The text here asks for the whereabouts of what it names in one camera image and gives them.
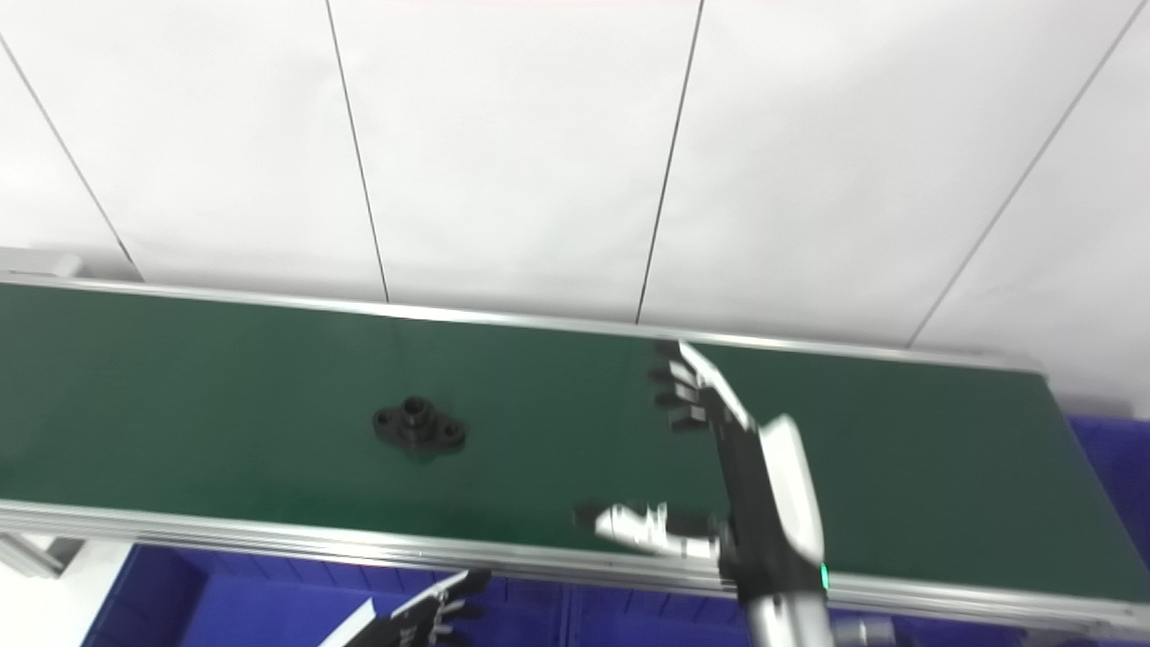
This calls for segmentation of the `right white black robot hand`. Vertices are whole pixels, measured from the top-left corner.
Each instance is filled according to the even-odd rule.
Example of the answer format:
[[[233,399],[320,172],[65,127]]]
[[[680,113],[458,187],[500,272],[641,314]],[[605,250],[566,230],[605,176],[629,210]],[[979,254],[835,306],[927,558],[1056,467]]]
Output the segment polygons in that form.
[[[788,414],[759,422],[710,359],[683,340],[658,340],[664,364],[656,405],[678,411],[673,431],[715,439],[730,503],[727,519],[672,513],[667,504],[578,504],[578,527],[650,555],[714,564],[739,602],[759,598],[828,598],[825,536],[802,434]]]

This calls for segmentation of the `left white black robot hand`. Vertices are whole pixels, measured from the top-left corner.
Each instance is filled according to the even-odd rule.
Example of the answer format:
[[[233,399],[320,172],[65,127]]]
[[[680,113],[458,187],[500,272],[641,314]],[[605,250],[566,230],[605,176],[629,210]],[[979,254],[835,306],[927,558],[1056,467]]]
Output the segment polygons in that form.
[[[376,611],[373,599],[356,607],[321,646],[471,646],[471,636],[452,626],[455,621],[483,618],[485,610],[469,598],[488,590],[492,572],[463,570],[436,581],[388,615]]]

